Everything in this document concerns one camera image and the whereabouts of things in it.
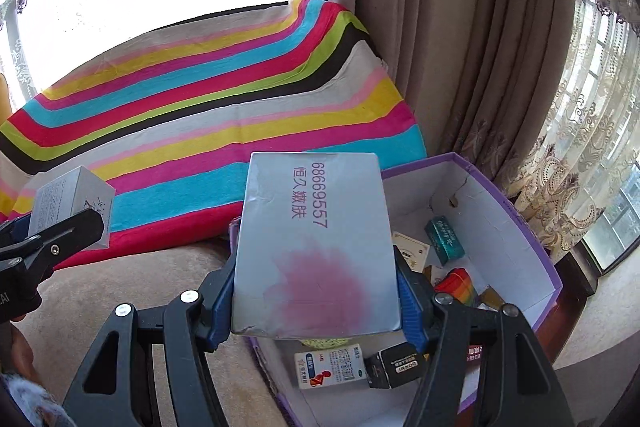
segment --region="small cardboard box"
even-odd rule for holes
[[[458,236],[446,216],[431,219],[424,231],[443,266],[449,261],[464,257],[465,249],[460,245]]]
[[[116,189],[86,167],[78,167],[38,188],[33,201],[29,235],[77,214],[85,208],[100,213],[104,231],[100,241],[86,250],[109,247],[111,203]]]
[[[429,254],[429,245],[398,232],[393,233],[391,241],[398,247],[409,268],[415,272],[422,272]]]
[[[360,344],[296,353],[300,389],[327,387],[367,378]]]
[[[369,386],[374,389],[394,389],[422,378],[426,370],[424,356],[408,342],[382,349],[364,363]]]

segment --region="gray box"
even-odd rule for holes
[[[43,185],[36,191],[29,223],[29,235],[77,214],[85,208],[100,213],[104,231],[100,241],[85,250],[109,247],[111,205],[116,189],[86,167],[78,167]]]

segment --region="floor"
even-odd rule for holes
[[[560,354],[562,346],[572,330],[587,302],[587,293],[578,278],[579,268],[571,255],[565,256],[556,264],[562,280],[562,291],[558,301],[551,308],[545,321],[537,331],[538,339],[548,359],[553,363]],[[456,427],[470,427],[473,421],[474,407],[468,407],[458,415]]]

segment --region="green box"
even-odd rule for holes
[[[464,256],[465,250],[451,226],[449,219],[444,216],[436,216],[424,227],[429,236],[431,246],[435,248],[440,263],[444,266],[453,259]]]

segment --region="blue gripper pad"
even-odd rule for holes
[[[227,277],[220,294],[211,309],[212,327],[207,335],[207,344],[210,349],[218,349],[218,346],[229,338],[231,332],[231,299],[234,294],[234,271]]]
[[[402,331],[407,342],[414,344],[418,353],[424,353],[427,350],[427,337],[424,334],[424,325],[422,323],[422,308],[402,272],[397,270],[396,274],[398,276]]]
[[[29,235],[29,222],[31,220],[31,213],[25,216],[16,217],[14,219],[14,229],[11,231],[11,238],[16,242],[24,241]]]

